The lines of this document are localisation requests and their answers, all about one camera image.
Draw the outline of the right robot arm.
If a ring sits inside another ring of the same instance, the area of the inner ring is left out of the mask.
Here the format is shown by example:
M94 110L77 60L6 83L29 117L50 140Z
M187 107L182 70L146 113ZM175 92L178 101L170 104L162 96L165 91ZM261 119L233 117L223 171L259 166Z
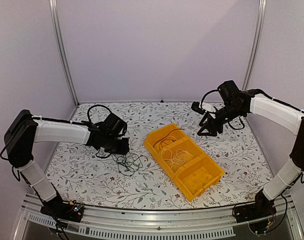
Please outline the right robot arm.
M255 88L241 90L233 80L227 80L216 89L206 92L191 109L200 115L198 136L216 137L224 125L235 119L253 115L273 123L292 136L292 149L284 165L259 193L251 206L254 218L261 218L270 210L268 201L289 189L304 172L304 110L268 95Z

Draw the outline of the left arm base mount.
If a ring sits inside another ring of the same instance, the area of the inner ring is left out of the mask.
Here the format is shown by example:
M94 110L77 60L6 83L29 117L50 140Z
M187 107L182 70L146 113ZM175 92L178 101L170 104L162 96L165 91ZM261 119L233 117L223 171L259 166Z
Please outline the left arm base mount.
M40 212L48 215L55 220L67 220L71 222L80 223L84 214L84 203L76 200L64 201L62 197L57 194L49 201L43 200L38 196L42 203Z

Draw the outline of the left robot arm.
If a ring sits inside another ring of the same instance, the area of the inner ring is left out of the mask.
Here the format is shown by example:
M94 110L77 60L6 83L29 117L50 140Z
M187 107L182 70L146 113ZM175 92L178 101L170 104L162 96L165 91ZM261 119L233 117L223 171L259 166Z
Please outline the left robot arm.
M4 148L0 153L6 156L1 155L0 158L17 169L55 217L62 217L67 211L66 205L34 161L34 144L73 143L93 147L97 151L104 149L111 155L126 155L130 150L129 139L124 136L126 131L127 123L114 113L104 121L92 123L90 120L75 122L35 116L23 109L4 135Z

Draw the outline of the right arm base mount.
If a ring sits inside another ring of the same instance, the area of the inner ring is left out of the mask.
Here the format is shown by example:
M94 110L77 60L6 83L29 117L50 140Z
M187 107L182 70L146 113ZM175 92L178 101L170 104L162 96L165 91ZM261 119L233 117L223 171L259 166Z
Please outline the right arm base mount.
M275 220L276 213L277 210L274 205L274 200L268 200L264 195L263 190L260 190L255 195L254 203L244 205L237 204L232 209L232 216L236 219L237 223L265 218L262 221L256 221L249 224L250 230L257 235L268 232Z

